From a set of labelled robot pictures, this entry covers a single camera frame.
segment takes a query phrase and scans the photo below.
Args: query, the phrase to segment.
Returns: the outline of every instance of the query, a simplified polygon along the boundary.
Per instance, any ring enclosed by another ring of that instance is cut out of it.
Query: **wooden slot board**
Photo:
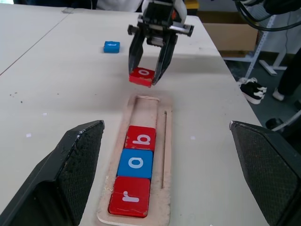
[[[156,128],[148,215],[145,218],[108,212],[121,152],[130,125]],[[166,96],[132,95],[123,113],[115,148],[102,190],[97,217],[103,225],[166,226],[170,219],[172,101]]]

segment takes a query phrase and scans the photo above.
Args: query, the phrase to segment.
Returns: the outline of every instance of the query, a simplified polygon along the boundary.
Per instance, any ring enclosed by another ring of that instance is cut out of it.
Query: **red block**
[[[144,218],[150,197],[150,180],[146,178],[117,177],[109,204],[109,213]]]
[[[154,71],[137,67],[130,74],[129,81],[138,85],[151,87],[154,76]]]
[[[156,130],[149,127],[129,126],[124,147],[132,149],[155,150]]]

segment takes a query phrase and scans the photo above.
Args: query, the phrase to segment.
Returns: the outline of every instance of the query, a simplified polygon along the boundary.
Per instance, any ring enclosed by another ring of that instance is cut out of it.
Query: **robotic arm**
[[[183,0],[145,0],[143,15],[138,16],[137,27],[129,25],[128,34],[134,34],[128,57],[128,70],[131,73],[140,63],[143,42],[161,47],[153,85],[160,80],[168,68],[177,42],[177,34],[192,35],[193,26],[183,24],[187,10]]]

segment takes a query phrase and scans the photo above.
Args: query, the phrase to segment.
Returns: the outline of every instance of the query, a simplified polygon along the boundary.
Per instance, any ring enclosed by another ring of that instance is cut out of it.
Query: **white table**
[[[65,9],[0,4],[0,75],[68,15]]]
[[[137,16],[76,9],[0,76],[0,212],[67,130],[104,120],[80,224],[99,225],[96,210],[126,99],[166,93],[174,101],[170,225],[267,226],[229,131],[230,120],[259,123],[202,23],[187,18],[192,37],[179,36],[168,70],[149,89],[128,82],[127,26]],[[106,40],[120,41],[120,53],[102,53]],[[154,69],[158,52],[145,45],[140,66]]]

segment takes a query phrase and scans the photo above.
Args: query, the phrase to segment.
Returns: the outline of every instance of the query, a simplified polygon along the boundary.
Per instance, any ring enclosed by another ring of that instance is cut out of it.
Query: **blue block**
[[[117,176],[151,179],[152,151],[123,149]]]
[[[106,41],[104,43],[103,51],[105,53],[119,53],[120,42],[117,41]]]

